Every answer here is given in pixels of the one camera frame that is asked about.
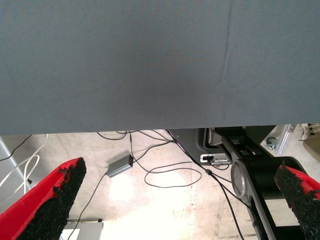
black metal frame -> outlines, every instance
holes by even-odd
[[[304,240],[300,226],[276,226],[265,200],[283,199],[274,176],[284,162],[303,171],[293,157],[273,157],[247,137],[239,127],[212,130],[211,144],[223,149],[232,159],[232,186],[239,198],[250,208],[248,212],[260,240]]]

